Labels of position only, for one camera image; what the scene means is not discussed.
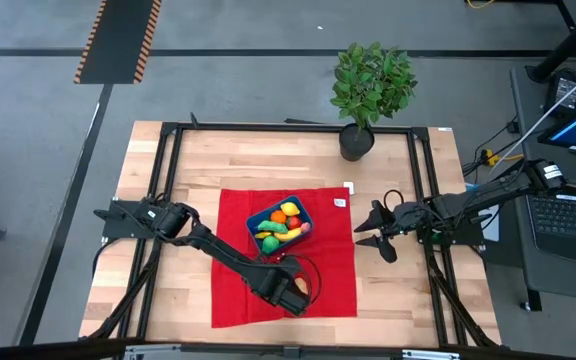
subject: black mat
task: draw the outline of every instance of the black mat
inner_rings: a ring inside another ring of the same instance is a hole
[[[77,72],[77,84],[140,83],[161,0],[103,0]]]

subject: wooden table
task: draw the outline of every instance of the wooden table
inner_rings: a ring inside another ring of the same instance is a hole
[[[159,139],[160,122],[135,123],[126,152],[117,196],[139,200],[147,192]],[[439,188],[464,191],[461,166],[450,129],[430,128]],[[417,144],[423,164],[421,144]],[[171,144],[163,164],[168,164]],[[424,166],[424,193],[430,194]],[[166,169],[159,181],[163,188]],[[173,201],[195,207],[215,231],[221,189],[291,189],[341,186],[352,181],[353,228],[363,222],[370,201],[392,188],[407,201],[414,185],[403,135],[378,134],[374,148],[358,162],[339,155],[335,133],[195,131],[183,133]],[[366,234],[353,234],[355,240]],[[374,347],[436,347],[430,289],[423,249],[415,235],[392,240],[399,260],[388,264],[377,249],[355,248],[358,317],[282,319],[212,329],[211,258],[192,248],[164,245],[148,324],[148,340],[207,343],[302,344]],[[97,329],[124,295],[135,240],[120,240],[100,257],[80,334]],[[486,334],[499,343],[499,332],[484,266],[469,248],[452,248],[459,295]],[[454,343],[450,307],[444,300],[448,334]],[[135,334],[140,300],[131,317]]]

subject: gray floor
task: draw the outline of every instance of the gray floor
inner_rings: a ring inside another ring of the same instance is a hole
[[[81,47],[98,1],[0,0],[0,47]],[[569,4],[576,16],[576,2]],[[549,49],[568,33],[556,7],[461,0],[167,0],[154,48],[339,48],[380,40],[407,49]],[[0,58],[0,346],[9,345],[56,221],[100,86],[74,85],[77,58]],[[115,86],[38,341],[76,338],[102,223],[135,120],[336,120],[334,58],[151,58],[137,86]],[[514,115],[509,70],[522,59],[414,59],[416,99],[385,124],[449,126],[462,162]],[[511,139],[503,134],[492,143]],[[576,299],[516,306],[521,272],[491,266],[503,342],[576,355]]]

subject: black flower pot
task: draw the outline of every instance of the black flower pot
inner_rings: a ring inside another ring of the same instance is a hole
[[[357,161],[375,145],[375,135],[369,127],[359,131],[357,124],[348,124],[339,133],[341,156],[348,161]]]

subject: red apple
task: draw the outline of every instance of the red apple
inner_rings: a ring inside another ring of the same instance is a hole
[[[301,220],[297,216],[289,216],[286,220],[286,226],[288,229],[296,229],[301,226]]]

